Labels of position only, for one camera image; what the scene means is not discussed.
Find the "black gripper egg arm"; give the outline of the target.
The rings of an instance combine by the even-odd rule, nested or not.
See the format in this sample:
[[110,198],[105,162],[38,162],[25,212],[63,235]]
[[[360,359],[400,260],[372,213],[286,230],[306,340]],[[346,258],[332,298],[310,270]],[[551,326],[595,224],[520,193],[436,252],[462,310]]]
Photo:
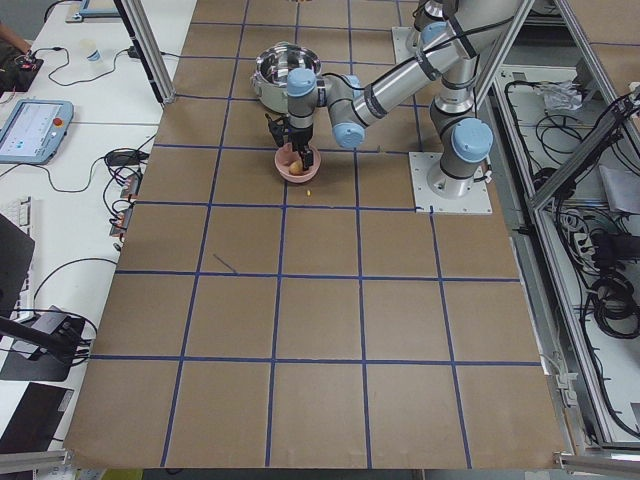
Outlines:
[[302,171],[307,173],[311,168],[311,149],[308,147],[313,137],[313,125],[306,127],[297,127],[291,123],[288,116],[282,115],[272,118],[268,113],[265,114],[268,123],[268,130],[278,147],[283,147],[286,143],[290,143],[292,157],[300,158],[302,161]]

